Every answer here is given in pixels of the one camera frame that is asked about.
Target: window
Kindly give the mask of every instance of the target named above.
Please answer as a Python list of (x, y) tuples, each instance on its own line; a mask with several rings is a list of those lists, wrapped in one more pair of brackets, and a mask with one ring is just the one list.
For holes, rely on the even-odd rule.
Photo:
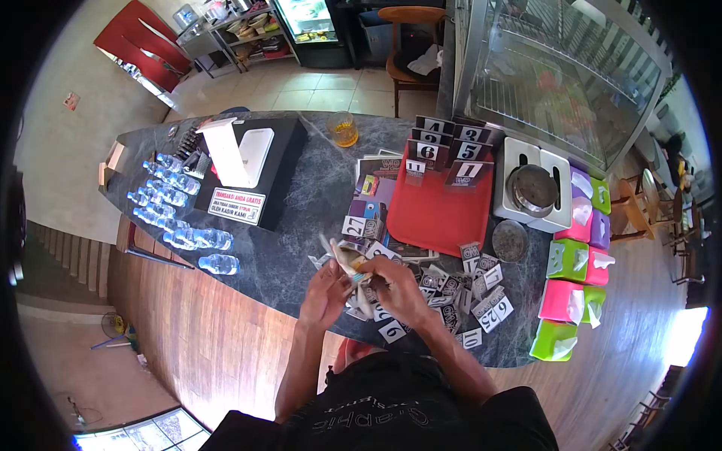
[(198, 451), (210, 434), (182, 408), (113, 431), (75, 436), (83, 451)]

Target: glass of tea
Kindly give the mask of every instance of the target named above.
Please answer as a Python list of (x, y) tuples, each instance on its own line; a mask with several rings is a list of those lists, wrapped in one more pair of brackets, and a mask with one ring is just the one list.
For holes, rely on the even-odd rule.
[(359, 131), (356, 129), (354, 117), (347, 111), (338, 111), (331, 115), (326, 121), (326, 128), (331, 138), (340, 147), (350, 147), (356, 144), (359, 139)]

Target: metal bowl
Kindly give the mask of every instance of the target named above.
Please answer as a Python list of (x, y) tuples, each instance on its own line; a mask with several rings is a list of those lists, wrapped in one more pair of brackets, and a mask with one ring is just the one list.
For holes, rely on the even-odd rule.
[(529, 237), (524, 226), (513, 219), (505, 219), (494, 228), (492, 248), (504, 263), (515, 263), (526, 255)]
[(506, 180), (506, 191), (516, 208), (534, 218), (543, 218), (551, 213), (559, 198), (554, 178), (537, 165), (514, 169)]

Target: glass door fridge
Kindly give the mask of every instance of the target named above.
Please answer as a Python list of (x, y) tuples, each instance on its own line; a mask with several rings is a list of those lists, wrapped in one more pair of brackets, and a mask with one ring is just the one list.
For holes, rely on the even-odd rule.
[(341, 19), (326, 0), (272, 0), (301, 66), (351, 66), (346, 40), (337, 33)]

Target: display case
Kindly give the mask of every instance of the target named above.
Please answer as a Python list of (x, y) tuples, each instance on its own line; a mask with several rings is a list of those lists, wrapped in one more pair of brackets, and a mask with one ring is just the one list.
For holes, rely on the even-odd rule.
[(597, 177), (652, 112), (669, 57), (614, 0), (456, 0), (453, 115), (567, 157)]

